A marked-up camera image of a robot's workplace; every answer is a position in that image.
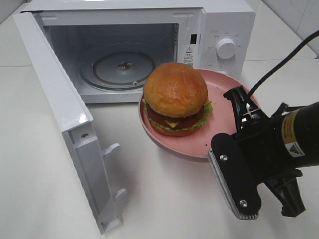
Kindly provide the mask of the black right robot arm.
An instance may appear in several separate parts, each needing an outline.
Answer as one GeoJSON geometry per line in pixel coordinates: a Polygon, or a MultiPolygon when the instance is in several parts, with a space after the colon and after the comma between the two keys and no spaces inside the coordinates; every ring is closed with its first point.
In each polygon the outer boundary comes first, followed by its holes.
{"type": "Polygon", "coordinates": [[[305,211],[297,178],[301,167],[319,164],[319,104],[290,107],[281,103],[268,117],[243,86],[223,95],[233,107],[237,141],[257,184],[264,183],[282,203],[282,215],[305,211]]]}

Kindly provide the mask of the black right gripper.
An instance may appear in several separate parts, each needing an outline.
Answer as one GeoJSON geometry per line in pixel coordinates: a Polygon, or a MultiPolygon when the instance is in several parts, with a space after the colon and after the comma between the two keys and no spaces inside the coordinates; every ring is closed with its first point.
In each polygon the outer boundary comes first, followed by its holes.
{"type": "Polygon", "coordinates": [[[298,216],[306,208],[297,179],[303,174],[297,162],[303,158],[300,113],[278,114],[269,118],[249,99],[243,86],[223,96],[232,104],[238,140],[257,184],[264,183],[282,204],[283,216],[298,216]]]}

